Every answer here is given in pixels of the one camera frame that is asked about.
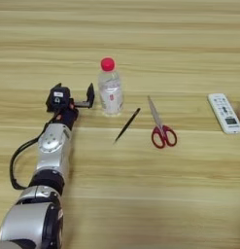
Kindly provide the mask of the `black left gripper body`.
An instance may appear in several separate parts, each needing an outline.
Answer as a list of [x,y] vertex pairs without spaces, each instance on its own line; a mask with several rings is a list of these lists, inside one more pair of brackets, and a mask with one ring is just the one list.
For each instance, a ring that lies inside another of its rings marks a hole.
[[66,125],[69,129],[73,128],[74,122],[79,117],[79,110],[81,108],[90,108],[89,102],[70,102],[69,105],[58,111],[53,117],[54,124]]

